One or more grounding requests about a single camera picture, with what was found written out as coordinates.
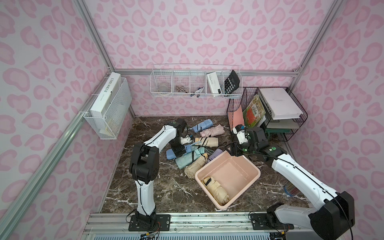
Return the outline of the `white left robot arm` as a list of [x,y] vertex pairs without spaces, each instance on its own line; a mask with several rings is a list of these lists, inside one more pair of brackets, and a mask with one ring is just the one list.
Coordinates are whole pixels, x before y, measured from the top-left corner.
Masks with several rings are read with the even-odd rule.
[[181,136],[186,128],[184,119],[170,121],[152,138],[133,147],[129,172],[138,192],[138,207],[130,223],[131,230],[149,230],[159,227],[154,202],[154,180],[160,169],[160,152],[166,145],[176,157],[186,153]]

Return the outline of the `tan khaki umbrella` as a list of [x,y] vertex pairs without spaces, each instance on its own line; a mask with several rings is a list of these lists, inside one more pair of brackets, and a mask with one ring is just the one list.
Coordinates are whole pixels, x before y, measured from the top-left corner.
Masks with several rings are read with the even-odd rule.
[[205,153],[197,158],[191,165],[185,168],[185,175],[189,179],[193,179],[198,170],[200,170],[207,162],[208,154]]

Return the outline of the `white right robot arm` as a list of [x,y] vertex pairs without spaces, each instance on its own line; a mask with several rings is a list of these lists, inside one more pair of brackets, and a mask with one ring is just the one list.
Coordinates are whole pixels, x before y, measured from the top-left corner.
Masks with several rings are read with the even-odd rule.
[[232,156],[255,155],[284,176],[312,204],[310,208],[277,203],[268,208],[272,222],[313,230],[323,240],[336,240],[355,225],[355,200],[346,191],[338,192],[310,174],[283,148],[269,144],[264,130],[237,125],[232,129]]

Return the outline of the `mint green umbrella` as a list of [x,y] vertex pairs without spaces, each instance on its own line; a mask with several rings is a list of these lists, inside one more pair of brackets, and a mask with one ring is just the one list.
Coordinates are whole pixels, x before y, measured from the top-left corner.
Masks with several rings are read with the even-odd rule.
[[176,164],[180,170],[193,163],[206,152],[206,149],[201,146],[192,146],[191,150],[192,151],[190,153],[176,158]]

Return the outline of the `pink plastic storage box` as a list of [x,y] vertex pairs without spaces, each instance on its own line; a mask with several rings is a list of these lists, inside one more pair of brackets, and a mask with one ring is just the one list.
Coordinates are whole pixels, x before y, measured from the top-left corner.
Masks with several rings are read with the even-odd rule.
[[[195,174],[195,180],[219,210],[227,210],[261,176],[260,170],[245,156],[235,157],[224,151]],[[229,201],[220,204],[203,180],[213,178],[228,193]]]

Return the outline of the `beige umbrella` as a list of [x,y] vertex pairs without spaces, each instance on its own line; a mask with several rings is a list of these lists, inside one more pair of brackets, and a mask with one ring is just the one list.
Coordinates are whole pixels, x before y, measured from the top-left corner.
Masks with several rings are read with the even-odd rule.
[[221,184],[213,177],[206,177],[202,183],[219,205],[223,206],[230,200],[228,192],[221,186]]

